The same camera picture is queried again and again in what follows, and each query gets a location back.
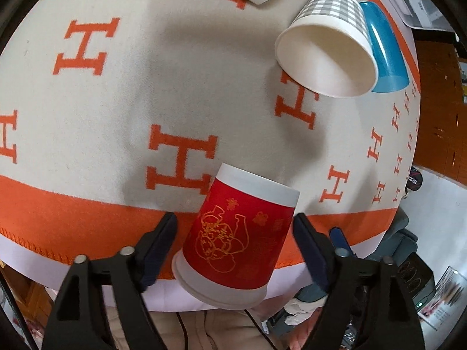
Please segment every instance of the gray and white checkered cup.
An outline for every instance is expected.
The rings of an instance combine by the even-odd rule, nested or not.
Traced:
[[[276,59],[296,82],[331,97],[358,97],[378,81],[357,0],[310,0],[276,40]]]

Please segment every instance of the red cup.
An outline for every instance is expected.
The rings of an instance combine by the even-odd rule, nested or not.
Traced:
[[[266,296],[300,192],[222,164],[172,271],[198,300],[246,309]]]

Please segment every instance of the silver bolt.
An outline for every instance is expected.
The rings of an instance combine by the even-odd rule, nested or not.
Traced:
[[[342,247],[338,247],[334,252],[341,258],[347,258],[350,255],[350,252]]]
[[[388,255],[385,255],[384,257],[382,257],[382,261],[384,263],[386,263],[387,265],[393,265],[394,264],[394,259],[391,258],[390,256]]]
[[[120,250],[120,255],[124,257],[131,255],[135,252],[135,248],[133,246],[125,246],[123,249]]]
[[[81,263],[84,263],[87,259],[87,256],[81,254],[81,255],[78,255],[76,258],[75,258],[75,263],[80,265]]]

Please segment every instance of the blue plastic cup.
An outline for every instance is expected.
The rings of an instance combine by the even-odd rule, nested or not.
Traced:
[[[389,93],[403,90],[409,85],[409,75],[388,19],[380,7],[371,1],[362,2],[360,6],[365,15],[373,56],[378,66],[378,82],[372,91]]]

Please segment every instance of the hand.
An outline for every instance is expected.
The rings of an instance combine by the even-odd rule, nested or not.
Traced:
[[[300,350],[313,330],[322,308],[316,308],[310,318],[298,324],[289,335],[290,350]]]

